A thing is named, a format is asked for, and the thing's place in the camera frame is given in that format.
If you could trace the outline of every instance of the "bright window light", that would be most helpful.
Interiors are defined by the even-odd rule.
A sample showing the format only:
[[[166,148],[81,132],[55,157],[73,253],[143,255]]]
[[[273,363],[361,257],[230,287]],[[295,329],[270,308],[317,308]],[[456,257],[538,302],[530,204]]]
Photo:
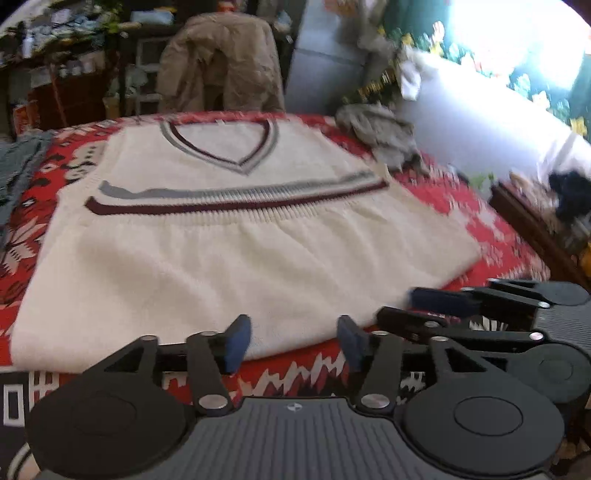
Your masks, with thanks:
[[[577,78],[591,27],[561,0],[454,0],[454,41],[511,70],[529,52],[557,87]]]

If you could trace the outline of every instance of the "white bottle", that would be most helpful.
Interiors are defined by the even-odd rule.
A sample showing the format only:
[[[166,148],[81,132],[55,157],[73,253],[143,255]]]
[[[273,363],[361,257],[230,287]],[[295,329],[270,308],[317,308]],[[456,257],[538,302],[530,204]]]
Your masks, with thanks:
[[[22,56],[25,59],[30,59],[33,54],[33,36],[31,31],[27,30],[27,36],[22,41]]]

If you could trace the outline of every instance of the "green curtain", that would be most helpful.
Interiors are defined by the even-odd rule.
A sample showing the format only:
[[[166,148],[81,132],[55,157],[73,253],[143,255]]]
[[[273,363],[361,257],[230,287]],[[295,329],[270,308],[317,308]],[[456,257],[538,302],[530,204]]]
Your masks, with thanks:
[[[502,82],[590,140],[591,27],[561,0],[390,0],[383,29]]]

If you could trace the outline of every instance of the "ribbed gray panel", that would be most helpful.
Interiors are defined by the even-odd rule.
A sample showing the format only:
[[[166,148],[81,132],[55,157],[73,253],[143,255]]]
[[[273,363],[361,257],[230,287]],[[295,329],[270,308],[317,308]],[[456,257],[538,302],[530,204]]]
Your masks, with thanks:
[[[200,421],[161,464],[127,480],[452,480],[407,447],[388,420],[346,400],[247,398]],[[64,480],[45,471],[38,480]],[[550,480],[536,475],[531,480]]]
[[[534,329],[555,342],[575,346],[591,357],[591,302],[538,309]]]

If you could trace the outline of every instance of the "maroon stripe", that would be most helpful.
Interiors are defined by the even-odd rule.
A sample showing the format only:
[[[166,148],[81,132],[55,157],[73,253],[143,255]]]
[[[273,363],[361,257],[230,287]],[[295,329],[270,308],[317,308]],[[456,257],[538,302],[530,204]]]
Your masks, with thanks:
[[[194,213],[194,212],[225,212],[228,210],[258,210],[262,208],[279,208],[294,205],[305,205],[307,203],[321,202],[323,200],[334,200],[361,193],[372,192],[388,187],[385,180],[373,185],[367,185],[355,190],[348,190],[338,193],[325,193],[312,197],[287,200],[270,200],[269,202],[224,202],[211,203],[208,205],[104,205],[94,197],[88,198],[85,203],[92,213],[97,215],[167,215],[171,213]]]
[[[209,158],[215,158],[215,160],[223,161],[223,162],[229,163],[231,165],[242,166],[246,162],[248,162],[250,159],[252,159],[252,157],[257,155],[262,150],[262,148],[265,146],[265,143],[267,143],[267,140],[269,139],[269,132],[271,131],[271,127],[269,125],[269,120],[266,120],[266,121],[263,120],[263,121],[259,121],[259,122],[253,122],[253,123],[260,124],[263,126],[264,131],[263,131],[261,141],[255,147],[255,149],[253,150],[252,153],[250,153],[246,157],[241,158],[238,162],[234,162],[228,158],[218,157],[217,155],[214,155],[206,150],[202,150],[201,148],[196,147],[189,140],[187,140],[186,138],[184,138],[181,135],[181,133],[178,131],[178,129],[175,125],[173,125],[172,123],[168,123],[168,126],[170,127],[170,131],[177,138],[177,140],[179,140],[180,142],[185,144],[187,147],[199,152],[201,155],[205,155],[206,157],[209,157]]]

